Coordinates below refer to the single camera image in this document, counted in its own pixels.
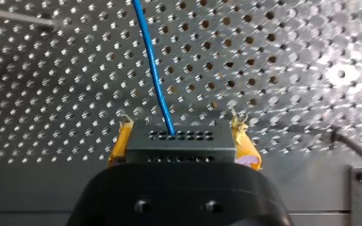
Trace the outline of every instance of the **blue wire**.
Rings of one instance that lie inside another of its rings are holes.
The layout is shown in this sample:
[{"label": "blue wire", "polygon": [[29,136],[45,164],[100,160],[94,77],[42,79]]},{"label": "blue wire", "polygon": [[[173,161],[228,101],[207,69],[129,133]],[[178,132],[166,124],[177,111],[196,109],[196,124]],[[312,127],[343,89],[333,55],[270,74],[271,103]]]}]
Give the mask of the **blue wire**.
[{"label": "blue wire", "polygon": [[161,112],[163,113],[169,134],[175,135],[172,116],[170,115],[169,108],[167,107],[163,92],[161,91],[161,86],[158,79],[158,70],[155,63],[156,58],[154,46],[152,44],[151,35],[149,34],[148,24],[146,23],[145,16],[143,15],[142,5],[140,4],[140,0],[132,0],[132,3],[134,5],[135,12],[137,13],[137,18],[140,23],[140,31],[142,32],[143,41],[145,42],[146,53],[149,59],[149,66],[151,67],[152,79],[154,80],[158,104],[160,105]]}]

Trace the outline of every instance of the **perforated metal panel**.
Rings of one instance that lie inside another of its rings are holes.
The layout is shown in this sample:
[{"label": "perforated metal panel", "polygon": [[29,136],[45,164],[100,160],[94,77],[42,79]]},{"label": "perforated metal panel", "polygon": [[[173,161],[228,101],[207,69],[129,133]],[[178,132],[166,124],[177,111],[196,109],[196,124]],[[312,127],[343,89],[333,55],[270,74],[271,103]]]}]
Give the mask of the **perforated metal panel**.
[{"label": "perforated metal panel", "polygon": [[[229,119],[233,106],[249,115],[288,208],[347,208],[333,164],[356,157],[331,150],[326,135],[332,124],[362,141],[362,1],[142,4],[176,123]],[[69,26],[46,34],[0,19],[0,166],[104,166],[121,113],[163,123],[131,1],[0,0],[0,9]],[[294,183],[304,188],[290,196]]]}]

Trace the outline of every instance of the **electronic component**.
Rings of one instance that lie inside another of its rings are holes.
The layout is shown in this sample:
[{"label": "electronic component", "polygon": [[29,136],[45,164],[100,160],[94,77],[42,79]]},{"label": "electronic component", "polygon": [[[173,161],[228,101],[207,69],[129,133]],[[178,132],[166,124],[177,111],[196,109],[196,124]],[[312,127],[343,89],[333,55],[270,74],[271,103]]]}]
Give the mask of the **electronic component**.
[{"label": "electronic component", "polygon": [[177,126],[175,136],[163,126],[136,121],[126,147],[126,162],[234,162],[236,147],[229,121],[215,126]]}]

